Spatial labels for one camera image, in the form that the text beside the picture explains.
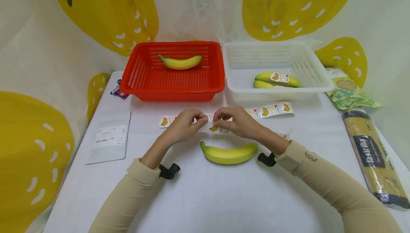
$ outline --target spaghetti package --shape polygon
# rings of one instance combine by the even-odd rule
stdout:
[[[388,207],[410,209],[409,199],[369,115],[351,110],[343,113],[343,120],[369,191]]]

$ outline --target white table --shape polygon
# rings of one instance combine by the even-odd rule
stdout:
[[[56,200],[44,233],[87,232],[95,215],[126,168],[141,157],[162,132],[158,121],[163,115],[176,115],[187,107],[214,112],[229,103],[225,91],[210,103],[143,103],[136,97],[126,100],[110,95],[121,79],[114,72],[100,100],[94,118],[84,135],[67,179]],[[365,186],[340,112],[324,93],[308,100],[291,101],[295,116],[263,119],[265,126],[277,131],[291,129],[291,138],[339,166]],[[124,160],[86,165],[99,115],[111,111],[130,111],[131,121],[127,155]],[[410,195],[410,173],[381,136],[397,173]],[[235,147],[250,141],[235,136],[194,138],[170,149],[162,164],[181,167],[178,176],[162,179],[153,197],[135,217],[129,232],[343,232],[340,215],[299,179],[279,166],[267,168],[250,161],[233,166],[216,165],[202,154],[199,142],[219,147]],[[259,151],[269,154],[265,147]],[[389,209],[403,232],[410,232],[410,212]]]

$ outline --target purple package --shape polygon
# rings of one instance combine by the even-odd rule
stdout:
[[[117,81],[117,83],[118,83],[118,85],[120,85],[121,79],[119,79]],[[110,94],[114,95],[114,96],[118,96],[118,97],[120,97],[124,100],[129,96],[129,94],[122,93],[119,86],[117,86],[113,90],[111,90]]]

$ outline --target finger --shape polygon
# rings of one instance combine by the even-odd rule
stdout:
[[[205,114],[199,109],[189,109],[188,115],[189,117],[192,117],[192,118],[195,117],[196,119],[205,117]]]
[[[231,127],[232,127],[232,122],[229,122],[229,121],[226,121],[226,120],[218,120],[218,121],[214,122],[214,125],[216,127],[219,127],[219,128],[230,130]]]
[[[231,118],[232,118],[232,116],[224,116],[224,117],[222,117],[222,120],[229,120]]]
[[[193,123],[191,125],[192,128],[194,128],[195,132],[199,131],[200,128],[202,128],[205,124],[207,124],[208,118],[203,117],[197,120],[196,123]]]
[[[216,122],[219,119],[223,118],[224,116],[233,117],[232,107],[221,107],[220,109],[218,109],[218,111],[215,112],[214,118],[212,119],[212,121]]]

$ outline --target person's right hand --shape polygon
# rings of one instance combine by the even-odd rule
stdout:
[[[258,140],[268,129],[253,119],[243,107],[221,107],[214,114],[214,125],[232,131],[236,135]]]

